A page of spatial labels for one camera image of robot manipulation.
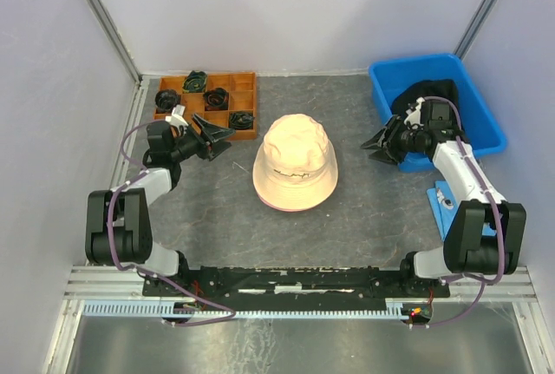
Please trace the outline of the black cap with logo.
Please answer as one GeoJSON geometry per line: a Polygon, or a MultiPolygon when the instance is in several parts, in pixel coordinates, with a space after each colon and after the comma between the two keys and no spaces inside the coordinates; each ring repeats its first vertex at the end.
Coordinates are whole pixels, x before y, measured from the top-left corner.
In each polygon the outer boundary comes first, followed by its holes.
{"type": "Polygon", "coordinates": [[[419,97],[426,99],[421,109],[423,126],[419,128],[431,134],[432,148],[446,141],[468,141],[460,118],[459,90],[453,80],[423,80],[410,85],[392,102],[392,115],[399,115],[404,122],[408,105],[419,97]]]}

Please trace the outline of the beige hat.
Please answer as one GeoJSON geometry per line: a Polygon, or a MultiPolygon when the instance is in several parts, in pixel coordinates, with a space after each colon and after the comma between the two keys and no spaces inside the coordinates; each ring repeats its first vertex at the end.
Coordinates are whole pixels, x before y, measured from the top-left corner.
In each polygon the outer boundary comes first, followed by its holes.
{"type": "Polygon", "coordinates": [[[316,207],[333,194],[338,177],[332,142],[322,124],[304,114],[271,124],[252,169],[259,199],[279,206],[316,207]]]}

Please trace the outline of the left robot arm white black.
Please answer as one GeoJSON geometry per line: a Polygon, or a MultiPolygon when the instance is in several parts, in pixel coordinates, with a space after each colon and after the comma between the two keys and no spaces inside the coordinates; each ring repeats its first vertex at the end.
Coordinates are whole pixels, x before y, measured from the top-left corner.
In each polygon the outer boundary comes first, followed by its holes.
{"type": "Polygon", "coordinates": [[[182,253],[153,240],[149,207],[179,183],[181,163],[194,156],[213,161],[225,152],[235,135],[195,114],[193,124],[172,114],[164,120],[139,125],[126,137],[144,128],[148,149],[139,173],[118,187],[89,194],[85,253],[98,266],[115,266],[161,277],[162,286],[174,296],[187,293],[192,275],[185,270],[182,253]]]}

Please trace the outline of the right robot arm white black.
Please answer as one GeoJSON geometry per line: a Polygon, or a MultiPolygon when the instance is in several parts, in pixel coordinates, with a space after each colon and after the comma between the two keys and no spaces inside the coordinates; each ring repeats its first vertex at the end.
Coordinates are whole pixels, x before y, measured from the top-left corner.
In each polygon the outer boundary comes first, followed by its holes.
{"type": "Polygon", "coordinates": [[[429,279],[461,278],[495,285],[514,272],[526,226],[526,210],[495,189],[473,155],[457,106],[439,96],[419,98],[405,115],[392,115],[361,147],[369,158],[401,164],[426,155],[448,184],[458,206],[440,248],[415,253],[398,275],[399,289],[417,297],[429,279]]]}

